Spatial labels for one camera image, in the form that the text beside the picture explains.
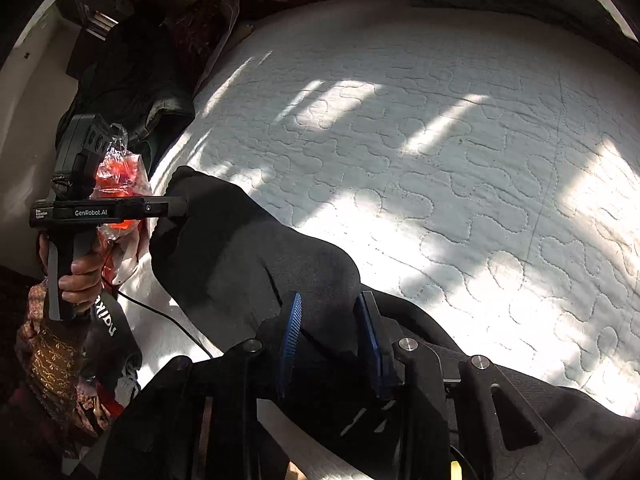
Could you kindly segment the person's left hand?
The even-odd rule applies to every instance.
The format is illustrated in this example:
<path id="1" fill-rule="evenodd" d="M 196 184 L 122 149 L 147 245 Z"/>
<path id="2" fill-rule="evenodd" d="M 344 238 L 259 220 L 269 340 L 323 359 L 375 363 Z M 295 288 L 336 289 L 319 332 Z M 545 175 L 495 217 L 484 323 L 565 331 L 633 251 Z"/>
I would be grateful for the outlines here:
<path id="1" fill-rule="evenodd" d="M 101 273 L 104 266 L 100 240 L 97 238 L 88 254 L 75 259 L 70 274 L 58 279 L 62 298 L 74 307 L 76 314 L 83 314 L 98 298 L 101 290 Z"/>

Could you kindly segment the patterned sleeve forearm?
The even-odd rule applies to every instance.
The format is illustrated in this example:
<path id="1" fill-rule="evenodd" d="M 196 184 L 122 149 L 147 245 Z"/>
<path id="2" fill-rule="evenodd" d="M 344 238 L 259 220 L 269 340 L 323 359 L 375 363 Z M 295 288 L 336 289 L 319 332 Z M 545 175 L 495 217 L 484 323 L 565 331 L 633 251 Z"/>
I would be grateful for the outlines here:
<path id="1" fill-rule="evenodd" d="M 25 319 L 17 331 L 16 353 L 26 384 L 65 432 L 95 439 L 110 429 L 122 406 L 112 388 L 89 372 L 86 318 L 70 326 L 48 318 L 48 283 L 29 289 Z"/>

